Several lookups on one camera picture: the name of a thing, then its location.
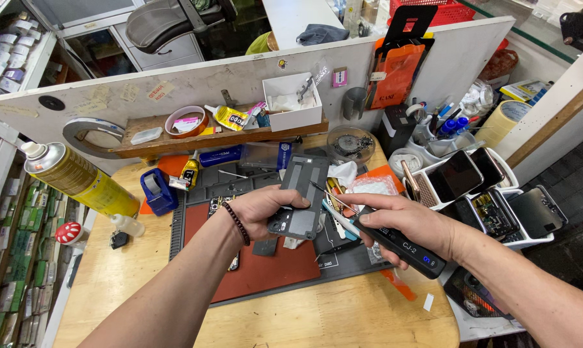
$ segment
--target yellow spray can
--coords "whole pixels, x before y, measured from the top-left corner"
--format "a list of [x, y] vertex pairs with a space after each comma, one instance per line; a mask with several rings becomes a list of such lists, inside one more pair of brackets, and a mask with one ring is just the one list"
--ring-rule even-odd
[[135, 216], [139, 200], [115, 180], [60, 142], [27, 142], [25, 171], [106, 216]]

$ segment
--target blue tape dispenser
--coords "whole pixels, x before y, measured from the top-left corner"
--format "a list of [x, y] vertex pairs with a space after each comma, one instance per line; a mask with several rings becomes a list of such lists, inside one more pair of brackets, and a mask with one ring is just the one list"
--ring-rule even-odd
[[169, 187], [167, 174], [154, 168], [141, 175], [141, 187], [145, 192], [147, 204], [156, 216], [162, 216], [178, 207], [178, 195]]

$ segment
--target wooden desk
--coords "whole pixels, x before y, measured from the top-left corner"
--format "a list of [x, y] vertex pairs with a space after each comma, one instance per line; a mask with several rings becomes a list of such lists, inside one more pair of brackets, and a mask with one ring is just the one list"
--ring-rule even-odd
[[[305, 138], [322, 146], [326, 135]], [[380, 146], [367, 167], [386, 164]], [[141, 200], [141, 174], [129, 165], [113, 178]], [[114, 230], [98, 215], [65, 306], [54, 347], [75, 347], [169, 257], [171, 214], [143, 215], [145, 234], [121, 249], [107, 246]], [[398, 271], [418, 298], [408, 301], [379, 272], [358, 275], [208, 310], [196, 347], [457, 347], [459, 329], [437, 281], [414, 269]], [[423, 309], [427, 293], [435, 296]]]

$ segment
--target blue pen cap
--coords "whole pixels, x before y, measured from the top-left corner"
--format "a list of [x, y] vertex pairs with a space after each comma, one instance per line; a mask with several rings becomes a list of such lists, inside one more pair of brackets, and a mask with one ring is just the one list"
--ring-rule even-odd
[[455, 125], [455, 130], [460, 130], [468, 125], [467, 117], [460, 117], [457, 119], [457, 125]]
[[448, 121], [444, 122], [442, 127], [440, 127], [438, 134], [440, 134], [440, 135], [449, 134], [452, 130], [455, 129], [456, 125], [457, 125], [457, 123], [455, 121], [448, 120]]

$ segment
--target white spray cap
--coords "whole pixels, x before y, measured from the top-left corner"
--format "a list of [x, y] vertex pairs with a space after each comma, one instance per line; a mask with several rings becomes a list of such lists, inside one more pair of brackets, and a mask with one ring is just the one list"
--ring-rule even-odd
[[218, 108], [220, 107], [210, 107], [210, 105], [204, 105], [204, 108], [206, 108], [207, 110], [209, 110], [212, 115], [216, 115], [216, 113], [218, 112]]
[[36, 144], [33, 141], [26, 142], [23, 145], [21, 145], [21, 150], [25, 152], [28, 159], [34, 159], [40, 156], [41, 154], [44, 154], [44, 148], [45, 148], [44, 145]]

